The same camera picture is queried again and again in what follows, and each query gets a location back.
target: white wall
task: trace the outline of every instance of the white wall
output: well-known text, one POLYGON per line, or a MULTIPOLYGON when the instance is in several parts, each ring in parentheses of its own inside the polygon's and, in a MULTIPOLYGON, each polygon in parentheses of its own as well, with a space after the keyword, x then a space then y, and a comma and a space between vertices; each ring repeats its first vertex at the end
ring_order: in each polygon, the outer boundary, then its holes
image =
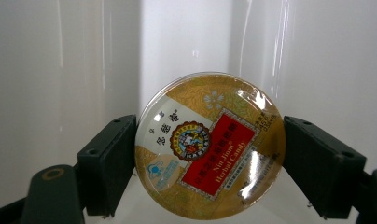
MULTIPOLYGON (((266 91, 377 168, 377 1, 0 1, 0 206, 32 175, 75 164, 111 119, 174 79, 219 71, 266 91)), ((206 223, 325 223, 282 171, 235 217, 206 223)), ((159 207, 133 177, 116 217, 199 223, 159 207)), ((328 223, 354 223, 349 220, 328 223)))

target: gold lid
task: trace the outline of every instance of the gold lid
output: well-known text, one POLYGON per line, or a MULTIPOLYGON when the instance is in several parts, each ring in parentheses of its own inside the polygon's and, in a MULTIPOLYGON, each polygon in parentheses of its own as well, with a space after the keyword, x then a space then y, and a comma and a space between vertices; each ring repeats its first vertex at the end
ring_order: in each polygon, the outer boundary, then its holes
POLYGON ((135 139, 149 195, 182 217, 244 211, 272 185, 285 156, 283 120, 254 85, 227 74, 182 77, 147 105, 135 139))

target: yellow tin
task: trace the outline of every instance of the yellow tin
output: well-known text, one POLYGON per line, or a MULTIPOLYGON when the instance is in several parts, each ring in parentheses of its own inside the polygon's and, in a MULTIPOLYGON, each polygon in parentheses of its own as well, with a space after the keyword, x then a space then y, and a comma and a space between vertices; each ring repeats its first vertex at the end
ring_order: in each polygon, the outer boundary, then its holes
POLYGON ((135 139, 149 195, 182 217, 217 219, 254 204, 285 156, 283 120, 272 100, 238 77, 200 73, 162 89, 135 139))

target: cartoon figure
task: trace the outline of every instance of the cartoon figure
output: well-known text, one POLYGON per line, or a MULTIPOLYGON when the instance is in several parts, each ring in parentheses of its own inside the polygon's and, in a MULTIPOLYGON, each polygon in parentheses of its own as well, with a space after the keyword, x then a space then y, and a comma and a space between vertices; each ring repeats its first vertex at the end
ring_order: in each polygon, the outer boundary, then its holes
POLYGON ((194 153, 202 148, 203 139, 195 131, 187 131, 182 134, 184 137, 181 138, 180 147, 186 153, 194 153))
POLYGON ((185 121, 177 125, 170 138, 170 148, 185 161, 195 161, 202 157, 210 146, 210 133, 203 124, 185 121))

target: bolt hole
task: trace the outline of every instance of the bolt hole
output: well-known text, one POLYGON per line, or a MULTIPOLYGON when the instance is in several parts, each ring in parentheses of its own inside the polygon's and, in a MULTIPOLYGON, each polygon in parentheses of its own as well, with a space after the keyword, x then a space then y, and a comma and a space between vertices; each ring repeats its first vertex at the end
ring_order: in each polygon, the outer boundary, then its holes
POLYGON ((87 150, 87 153, 91 155, 95 155, 98 153, 98 150, 96 150, 95 148, 90 148, 87 150))
POLYGON ((355 155, 353 154, 353 153, 351 153, 351 152, 343 152, 342 153, 344 156, 346 156, 346 157, 349 157, 349 158, 352 158, 352 157, 354 157, 355 155))
POLYGON ((64 173, 63 168, 55 168, 55 169, 46 171, 45 173, 41 175, 41 177, 44 180, 52 180, 52 179, 60 177, 61 175, 63 175, 63 173, 64 173))

